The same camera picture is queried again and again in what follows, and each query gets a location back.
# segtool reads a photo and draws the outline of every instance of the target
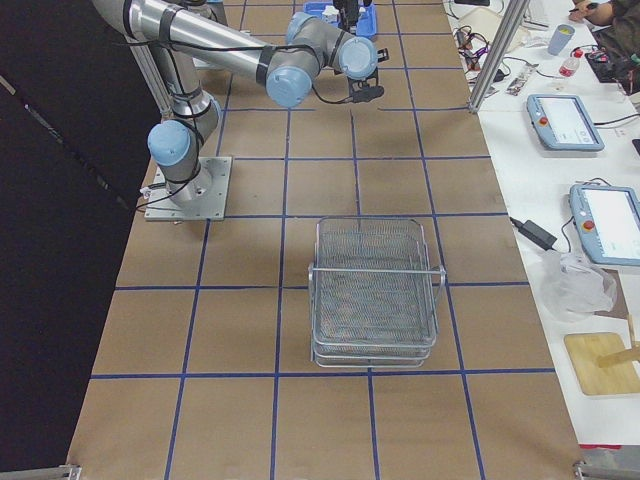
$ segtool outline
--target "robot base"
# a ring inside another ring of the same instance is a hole
[[[170,198],[149,205],[144,214],[145,220],[150,222],[224,220],[232,162],[232,157],[200,157],[202,168],[206,168],[213,178],[213,183],[208,191],[188,205],[178,205]],[[164,183],[164,175],[160,169],[156,172],[153,180],[154,183]],[[153,202],[166,196],[167,192],[164,188],[152,190],[148,201]]]

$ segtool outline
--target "plastic cup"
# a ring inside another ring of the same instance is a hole
[[[558,25],[555,32],[553,32],[551,40],[549,40],[547,52],[551,55],[558,55],[562,49],[567,46],[567,43],[569,43],[575,31],[575,28],[571,25]]]

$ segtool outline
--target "bottle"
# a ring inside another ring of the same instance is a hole
[[[576,70],[580,68],[580,58],[583,54],[584,52],[578,48],[571,52],[569,58],[562,62],[558,69],[558,77],[553,82],[553,87],[556,90],[563,90],[569,77],[572,77]]]

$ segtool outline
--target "blue container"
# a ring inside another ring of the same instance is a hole
[[[303,5],[302,11],[323,20],[322,12],[324,7],[333,6],[333,2],[307,2]],[[365,11],[358,20],[356,26],[356,35],[359,37],[371,38],[378,33],[378,17],[376,16],[376,6],[372,3],[368,7],[364,7]],[[338,22],[328,22],[334,27],[338,26]]]

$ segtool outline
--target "white table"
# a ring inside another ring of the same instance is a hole
[[[557,24],[568,22],[567,12],[573,7],[571,0],[532,1],[545,2],[551,21],[548,32],[532,32],[534,35],[550,36]],[[493,0],[492,4],[500,7],[499,0]],[[459,16],[468,8],[454,5]],[[521,47],[507,55],[538,63],[540,71],[553,75],[572,48],[594,43],[586,24],[571,24],[576,28],[576,34],[557,57],[549,55],[544,47]],[[617,85],[598,83],[586,60],[562,92],[551,88],[551,79],[534,74],[517,97],[506,94],[505,90],[524,63],[508,61],[508,65],[513,74],[495,84],[500,91],[487,98],[478,113],[502,194],[512,217],[538,223],[558,237],[556,248],[566,251],[560,227],[571,217],[567,201],[571,185],[602,177],[613,185],[633,187],[640,193],[640,155],[631,144],[631,139],[640,138],[640,119],[616,124],[615,128],[600,129],[606,148],[595,155],[569,156],[545,151],[526,113],[525,102],[530,94],[579,95],[594,122],[613,120],[636,111]],[[568,226],[565,231],[570,234],[574,251],[579,250],[575,228]],[[564,336],[570,333],[615,332],[628,347],[626,321],[570,312],[558,315],[550,311],[543,290],[546,272],[541,261],[544,252],[521,235],[516,236],[578,442],[640,445],[640,394],[584,395],[563,343]],[[636,318],[636,331],[640,331],[640,267],[618,271],[629,312]],[[634,363],[640,373],[638,362]]]

